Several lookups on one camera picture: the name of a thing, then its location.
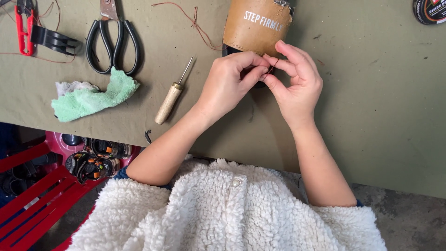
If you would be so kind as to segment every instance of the sherpa fleece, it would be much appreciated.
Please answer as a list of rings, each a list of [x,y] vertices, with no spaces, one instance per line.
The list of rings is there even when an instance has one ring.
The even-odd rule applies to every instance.
[[[172,191],[111,179],[68,250],[387,250],[371,208],[307,205],[292,180],[224,159],[185,161]]]

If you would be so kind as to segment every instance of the green towel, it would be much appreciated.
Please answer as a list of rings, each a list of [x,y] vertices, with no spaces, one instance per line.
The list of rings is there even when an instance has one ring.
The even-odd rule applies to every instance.
[[[60,122],[68,122],[124,102],[139,85],[123,71],[113,67],[106,92],[94,88],[76,89],[52,100],[51,107]]]

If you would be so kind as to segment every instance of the wooden handle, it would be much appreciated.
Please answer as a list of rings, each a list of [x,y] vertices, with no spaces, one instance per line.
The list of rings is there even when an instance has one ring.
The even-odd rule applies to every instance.
[[[173,105],[175,104],[175,101],[177,101],[177,98],[178,96],[180,96],[182,90],[183,87],[181,85],[175,82],[172,84],[166,98],[164,99],[160,109],[158,110],[157,116],[155,117],[156,123],[162,125],[164,121],[166,121],[170,111],[173,108]]]

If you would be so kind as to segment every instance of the person's right hand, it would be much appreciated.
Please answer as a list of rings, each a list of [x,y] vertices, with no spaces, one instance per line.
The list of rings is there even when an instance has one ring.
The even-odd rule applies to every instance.
[[[279,104],[280,111],[291,130],[297,130],[308,123],[314,123],[314,107],[322,90],[322,78],[316,64],[305,51],[282,40],[276,43],[277,52],[288,60],[264,55],[271,65],[284,70],[291,77],[291,86],[285,87],[274,75],[262,75],[263,82],[269,87]]]

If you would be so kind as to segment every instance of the person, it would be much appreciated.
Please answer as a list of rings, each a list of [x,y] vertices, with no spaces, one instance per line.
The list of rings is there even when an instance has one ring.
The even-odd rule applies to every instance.
[[[275,47],[287,60],[253,52],[216,59],[196,104],[107,182],[68,250],[386,250],[372,209],[357,201],[315,125],[322,79],[314,61],[283,41]],[[268,74],[273,65],[289,87]],[[259,80],[291,129],[308,204],[290,173],[185,160]]]

